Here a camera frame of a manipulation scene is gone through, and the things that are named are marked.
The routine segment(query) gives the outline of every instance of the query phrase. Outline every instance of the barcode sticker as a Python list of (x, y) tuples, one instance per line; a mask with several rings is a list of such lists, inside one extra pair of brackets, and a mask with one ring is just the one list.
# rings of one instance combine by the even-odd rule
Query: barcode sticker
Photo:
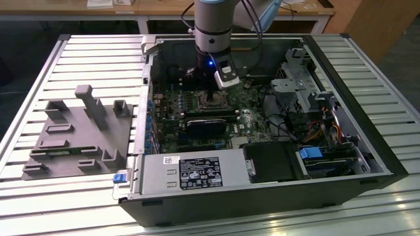
[(178, 164), (178, 163), (179, 163), (179, 156), (164, 157), (164, 164)]

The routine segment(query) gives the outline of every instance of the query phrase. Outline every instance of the warning label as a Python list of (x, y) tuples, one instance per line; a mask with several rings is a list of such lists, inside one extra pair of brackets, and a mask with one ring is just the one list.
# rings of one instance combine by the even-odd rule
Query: warning label
[(219, 157), (179, 160), (179, 178), (183, 190), (222, 187)]

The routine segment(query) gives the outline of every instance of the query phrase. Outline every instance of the aluminum extrusion table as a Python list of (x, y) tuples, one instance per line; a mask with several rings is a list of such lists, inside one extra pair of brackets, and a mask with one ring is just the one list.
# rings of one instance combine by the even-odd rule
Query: aluminum extrusion table
[[(136, 106), (147, 92), (142, 86), (142, 35), (72, 35), (58, 41), (0, 143), (0, 235), (418, 234), (420, 115), (351, 39), (340, 35), (314, 38), (411, 174), (406, 179), (342, 206), (163, 228), (139, 226), (118, 206), (112, 174), (20, 180), (47, 119), (48, 100), (64, 99), (68, 106), (82, 106), (74, 95), (80, 84), (92, 85), (94, 96), (107, 105), (124, 99)], [(132, 119), (131, 141), (138, 124), (136, 117)], [(132, 151), (130, 143), (128, 165)]]

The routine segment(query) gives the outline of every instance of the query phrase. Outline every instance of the blue connector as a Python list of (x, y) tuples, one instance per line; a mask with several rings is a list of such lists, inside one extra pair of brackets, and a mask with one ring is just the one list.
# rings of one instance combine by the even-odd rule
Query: blue connector
[(303, 159), (323, 157), (323, 153), (319, 147), (304, 147), (299, 151), (299, 154)]
[(112, 178), (114, 183), (127, 183), (127, 174), (115, 174)]

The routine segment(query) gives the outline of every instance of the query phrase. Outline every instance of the metal bracket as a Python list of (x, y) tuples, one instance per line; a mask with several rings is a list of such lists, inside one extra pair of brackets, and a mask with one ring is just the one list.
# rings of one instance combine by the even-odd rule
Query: metal bracket
[(155, 35), (143, 36), (140, 47), (144, 55), (150, 55), (152, 52), (158, 51), (156, 45), (158, 44)]

